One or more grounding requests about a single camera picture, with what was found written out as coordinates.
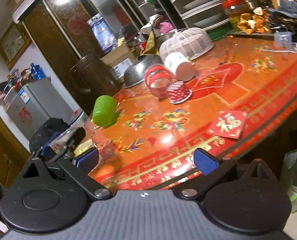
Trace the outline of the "dark wooden cabinet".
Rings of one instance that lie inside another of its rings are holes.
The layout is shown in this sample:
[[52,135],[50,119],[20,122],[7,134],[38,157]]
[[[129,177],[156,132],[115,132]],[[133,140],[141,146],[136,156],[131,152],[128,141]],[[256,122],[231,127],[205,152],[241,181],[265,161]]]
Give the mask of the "dark wooden cabinet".
[[105,53],[88,24],[100,14],[114,35],[121,29],[139,31],[153,14],[161,14],[178,29],[185,26],[170,0],[35,0],[19,17],[51,68],[79,101],[83,95],[69,75],[70,69],[87,53]]

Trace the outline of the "red fu paper square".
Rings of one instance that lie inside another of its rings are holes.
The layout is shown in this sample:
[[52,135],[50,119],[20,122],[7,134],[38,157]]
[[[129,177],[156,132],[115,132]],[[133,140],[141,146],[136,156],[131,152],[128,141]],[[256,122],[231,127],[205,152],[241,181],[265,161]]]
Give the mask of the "red fu paper square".
[[239,139],[244,129],[247,112],[219,111],[208,127],[207,133],[219,137]]

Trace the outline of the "green plastic cup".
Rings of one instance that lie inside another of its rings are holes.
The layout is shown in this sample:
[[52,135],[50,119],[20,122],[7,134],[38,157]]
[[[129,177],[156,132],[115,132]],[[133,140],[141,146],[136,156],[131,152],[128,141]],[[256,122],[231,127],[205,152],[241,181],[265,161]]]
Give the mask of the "green plastic cup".
[[94,104],[92,120],[100,127],[111,126],[115,118],[116,111],[117,102],[112,96],[99,96]]

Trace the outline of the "cardboard box with label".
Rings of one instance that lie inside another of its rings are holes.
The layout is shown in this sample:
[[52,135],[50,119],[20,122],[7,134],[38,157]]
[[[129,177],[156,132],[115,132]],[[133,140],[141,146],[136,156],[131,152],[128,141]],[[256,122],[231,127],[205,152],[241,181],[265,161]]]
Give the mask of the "cardboard box with label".
[[125,43],[113,49],[101,60],[110,67],[110,73],[119,83],[124,83],[125,71],[137,61]]

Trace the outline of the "dried orange peels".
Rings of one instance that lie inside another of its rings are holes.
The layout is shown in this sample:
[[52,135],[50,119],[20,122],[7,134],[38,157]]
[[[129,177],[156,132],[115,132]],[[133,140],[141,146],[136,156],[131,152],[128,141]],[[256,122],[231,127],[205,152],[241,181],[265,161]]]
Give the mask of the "dried orange peels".
[[270,13],[266,9],[257,7],[252,13],[241,14],[237,27],[246,34],[271,33],[269,16]]

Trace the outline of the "large steel bowl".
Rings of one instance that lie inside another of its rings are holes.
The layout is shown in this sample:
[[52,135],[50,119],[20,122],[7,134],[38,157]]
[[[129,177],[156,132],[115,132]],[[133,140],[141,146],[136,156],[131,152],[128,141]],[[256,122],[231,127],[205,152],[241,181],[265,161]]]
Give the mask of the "large steel bowl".
[[174,35],[180,33],[181,31],[184,31],[185,28],[183,29],[173,29],[169,31],[167,34],[163,34],[160,36],[155,37],[155,44],[159,48],[166,40],[172,38]]

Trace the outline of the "red lid pickle jar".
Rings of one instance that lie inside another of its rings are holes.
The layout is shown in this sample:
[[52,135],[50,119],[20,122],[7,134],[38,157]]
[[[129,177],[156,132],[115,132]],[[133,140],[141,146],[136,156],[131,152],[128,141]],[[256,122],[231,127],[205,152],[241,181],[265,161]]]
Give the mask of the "red lid pickle jar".
[[242,0],[227,0],[222,3],[225,13],[228,15],[229,21],[235,32],[241,31],[237,26],[240,22],[240,16],[248,13],[249,10]]

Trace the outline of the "white paper cup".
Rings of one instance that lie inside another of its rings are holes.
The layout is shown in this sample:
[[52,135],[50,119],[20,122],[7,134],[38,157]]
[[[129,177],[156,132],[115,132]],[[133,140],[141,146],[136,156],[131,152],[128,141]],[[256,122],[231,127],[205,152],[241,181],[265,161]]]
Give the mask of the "white paper cup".
[[164,65],[180,81],[189,81],[196,75],[193,63],[178,51],[167,55]]

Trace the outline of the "red banded clear cup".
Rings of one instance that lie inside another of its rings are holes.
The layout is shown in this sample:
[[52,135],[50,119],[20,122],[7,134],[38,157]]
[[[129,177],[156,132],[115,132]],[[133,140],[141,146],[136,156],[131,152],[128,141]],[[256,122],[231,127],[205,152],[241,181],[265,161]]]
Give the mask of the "red banded clear cup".
[[170,72],[162,64],[153,64],[144,75],[145,83],[152,95],[159,99],[168,97],[167,88],[171,85]]

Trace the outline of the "framed wall picture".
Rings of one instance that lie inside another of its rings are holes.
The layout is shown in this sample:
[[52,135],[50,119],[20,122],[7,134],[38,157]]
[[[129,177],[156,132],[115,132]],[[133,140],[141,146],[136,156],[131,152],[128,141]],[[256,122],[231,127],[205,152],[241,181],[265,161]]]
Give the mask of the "framed wall picture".
[[0,55],[8,70],[14,67],[32,40],[22,24],[12,23],[0,39]]

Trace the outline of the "blue water bottle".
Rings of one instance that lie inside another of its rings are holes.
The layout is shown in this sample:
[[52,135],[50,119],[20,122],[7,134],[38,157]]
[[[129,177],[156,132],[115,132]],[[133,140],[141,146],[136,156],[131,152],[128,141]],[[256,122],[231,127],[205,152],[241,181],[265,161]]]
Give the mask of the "blue water bottle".
[[38,64],[34,64],[33,62],[30,64],[31,69],[30,69],[30,73],[31,76],[34,80],[41,80],[44,79],[46,77],[46,75],[44,74],[43,69],[40,67],[40,65]]

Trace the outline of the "red polka dot cupcake liner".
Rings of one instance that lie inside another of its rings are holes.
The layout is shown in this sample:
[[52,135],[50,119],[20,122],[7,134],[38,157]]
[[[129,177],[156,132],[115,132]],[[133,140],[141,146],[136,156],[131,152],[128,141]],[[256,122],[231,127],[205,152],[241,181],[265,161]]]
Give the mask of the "red polka dot cupcake liner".
[[177,81],[169,85],[167,93],[172,104],[185,102],[192,96],[192,90],[183,81]]

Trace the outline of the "black clothes pile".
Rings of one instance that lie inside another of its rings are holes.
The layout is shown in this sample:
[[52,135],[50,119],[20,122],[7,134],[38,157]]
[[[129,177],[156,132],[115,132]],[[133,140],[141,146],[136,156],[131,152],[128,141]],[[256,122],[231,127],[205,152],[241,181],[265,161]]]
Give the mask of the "black clothes pile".
[[33,135],[29,141],[29,150],[33,154],[44,146],[54,135],[61,134],[69,124],[59,118],[48,119]]

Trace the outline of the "blue white snack bag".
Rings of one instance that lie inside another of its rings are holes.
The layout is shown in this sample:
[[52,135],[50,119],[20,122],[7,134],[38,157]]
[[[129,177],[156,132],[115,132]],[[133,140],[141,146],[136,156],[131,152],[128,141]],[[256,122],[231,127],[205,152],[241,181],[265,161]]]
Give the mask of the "blue white snack bag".
[[117,47],[117,38],[100,13],[93,16],[87,23],[91,27],[91,30],[104,53],[109,53],[112,49]]

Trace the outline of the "steel colander bowl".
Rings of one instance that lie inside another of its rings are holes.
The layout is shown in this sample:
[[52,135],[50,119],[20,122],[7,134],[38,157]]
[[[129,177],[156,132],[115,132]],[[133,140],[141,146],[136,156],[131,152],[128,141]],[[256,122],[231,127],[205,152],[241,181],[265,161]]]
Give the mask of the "steel colander bowl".
[[138,61],[127,68],[124,73],[124,87],[131,88],[144,81],[144,75],[147,69],[154,64],[162,64],[162,60],[158,55],[140,56]]

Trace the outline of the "white tiered dish rack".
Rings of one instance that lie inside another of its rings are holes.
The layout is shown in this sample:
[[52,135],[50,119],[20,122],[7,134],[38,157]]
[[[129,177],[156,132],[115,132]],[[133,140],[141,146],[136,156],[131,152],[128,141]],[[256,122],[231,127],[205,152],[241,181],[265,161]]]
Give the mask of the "white tiered dish rack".
[[229,23],[223,0],[170,0],[188,28],[210,31]]

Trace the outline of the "cola bottle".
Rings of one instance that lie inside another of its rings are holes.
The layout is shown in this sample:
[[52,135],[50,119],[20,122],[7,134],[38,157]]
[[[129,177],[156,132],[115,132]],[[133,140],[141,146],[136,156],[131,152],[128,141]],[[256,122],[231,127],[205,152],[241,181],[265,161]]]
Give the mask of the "cola bottle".
[[146,40],[140,36],[139,34],[135,35],[136,42],[138,44],[138,47],[140,48],[141,51],[144,51],[146,48]]

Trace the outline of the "grey small fridge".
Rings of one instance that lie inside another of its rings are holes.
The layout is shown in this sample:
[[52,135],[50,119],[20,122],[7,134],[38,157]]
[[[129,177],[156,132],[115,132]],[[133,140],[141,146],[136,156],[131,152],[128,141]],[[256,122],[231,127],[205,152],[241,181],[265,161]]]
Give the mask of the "grey small fridge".
[[68,124],[74,113],[48,78],[27,83],[18,91],[10,89],[5,103],[7,115],[28,140],[50,118]]

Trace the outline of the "brown plastic pitcher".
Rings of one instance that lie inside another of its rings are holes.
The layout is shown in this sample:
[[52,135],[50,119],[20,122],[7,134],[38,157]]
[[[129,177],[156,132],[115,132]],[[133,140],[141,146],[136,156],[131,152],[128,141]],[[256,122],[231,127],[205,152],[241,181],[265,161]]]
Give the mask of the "brown plastic pitcher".
[[69,71],[69,78],[77,91],[96,98],[113,96],[121,84],[113,77],[110,66],[106,65],[95,52],[88,53]]

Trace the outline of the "white mesh food cover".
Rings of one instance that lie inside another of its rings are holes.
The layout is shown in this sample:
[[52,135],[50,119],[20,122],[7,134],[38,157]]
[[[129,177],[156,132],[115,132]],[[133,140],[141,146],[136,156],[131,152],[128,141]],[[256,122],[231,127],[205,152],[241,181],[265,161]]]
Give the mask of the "white mesh food cover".
[[163,62],[173,52],[180,52],[189,59],[194,60],[207,53],[213,46],[214,43],[207,32],[194,27],[177,32],[164,41],[159,47],[159,54]]

